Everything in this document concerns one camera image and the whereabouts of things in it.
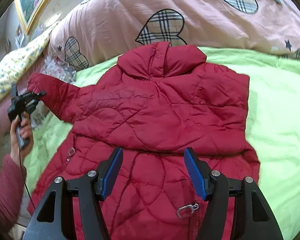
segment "metal screw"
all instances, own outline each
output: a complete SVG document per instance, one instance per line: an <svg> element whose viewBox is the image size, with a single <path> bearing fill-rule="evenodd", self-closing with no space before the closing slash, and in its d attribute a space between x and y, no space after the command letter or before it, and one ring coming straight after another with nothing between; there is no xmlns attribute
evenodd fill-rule
<svg viewBox="0 0 300 240"><path fill-rule="evenodd" d="M94 176L96 176L96 174L97 174L96 171L89 171L89 172L88 172L88 176L89 176L89 177L94 177Z"/></svg>
<svg viewBox="0 0 300 240"><path fill-rule="evenodd" d="M246 177L246 182L252 183L252 182L253 182L253 178L251 178L251 177Z"/></svg>
<svg viewBox="0 0 300 240"><path fill-rule="evenodd" d="M56 177L55 179L54 179L54 182L55 183L60 183L62 181L62 177Z"/></svg>
<svg viewBox="0 0 300 240"><path fill-rule="evenodd" d="M211 174L212 174L213 176L218 177L218 176L220 176L220 171L213 170L213 171L211 171Z"/></svg>

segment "picture frame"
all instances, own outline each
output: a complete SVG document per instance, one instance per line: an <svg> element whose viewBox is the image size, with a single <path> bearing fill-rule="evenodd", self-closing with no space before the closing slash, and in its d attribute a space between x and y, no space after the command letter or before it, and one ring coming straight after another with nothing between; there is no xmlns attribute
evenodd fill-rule
<svg viewBox="0 0 300 240"><path fill-rule="evenodd" d="M31 34L43 9L50 0L15 0L14 4L25 35Z"/></svg>

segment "jacket sleeve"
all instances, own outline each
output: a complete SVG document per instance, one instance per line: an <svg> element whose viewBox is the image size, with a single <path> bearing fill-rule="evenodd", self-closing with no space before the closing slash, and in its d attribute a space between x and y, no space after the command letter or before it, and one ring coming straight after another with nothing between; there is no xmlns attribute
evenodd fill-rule
<svg viewBox="0 0 300 240"><path fill-rule="evenodd" d="M0 172L0 222L5 232L10 231L17 222L23 195L21 169L7 154Z"/></svg>
<svg viewBox="0 0 300 240"><path fill-rule="evenodd" d="M46 95L40 99L60 120L69 123L74 123L82 112L78 106L80 96L82 99L87 96L87 93L79 94L79 87L41 73L31 75L27 90L35 93L44 90Z"/></svg>

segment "person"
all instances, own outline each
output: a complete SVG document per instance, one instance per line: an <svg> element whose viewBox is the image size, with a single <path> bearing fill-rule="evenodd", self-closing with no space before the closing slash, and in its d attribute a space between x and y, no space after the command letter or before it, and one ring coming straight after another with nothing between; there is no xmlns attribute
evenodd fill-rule
<svg viewBox="0 0 300 240"><path fill-rule="evenodd" d="M19 122L19 117L17 117L10 129L11 152L5 155L0 172L0 240L11 239L8 232L17 222L24 190L23 176L26 177L23 161L34 143L29 115L23 113L23 116L19 134L23 139L29 138L29 145L22 151L19 150L16 136L16 127Z"/></svg>

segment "red puffer jacket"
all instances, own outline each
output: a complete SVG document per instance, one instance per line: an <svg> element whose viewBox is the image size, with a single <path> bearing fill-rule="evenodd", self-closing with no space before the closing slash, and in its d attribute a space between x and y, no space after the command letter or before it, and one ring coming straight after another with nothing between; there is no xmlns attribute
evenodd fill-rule
<svg viewBox="0 0 300 240"><path fill-rule="evenodd" d="M96 85L79 88L33 74L28 89L45 90L44 103L73 124L33 192L36 205L57 175L80 177L114 146L124 148L114 189L102 204L112 239L195 239L206 203L184 165L187 147L228 177L258 180L258 158L245 139L249 77L206 63L195 46L141 46L119 57ZM72 147L75 155L68 161ZM193 203L200 208L180 219L176 210ZM233 206L231 200L224 239L230 236ZM83 240L78 201L74 215Z"/></svg>

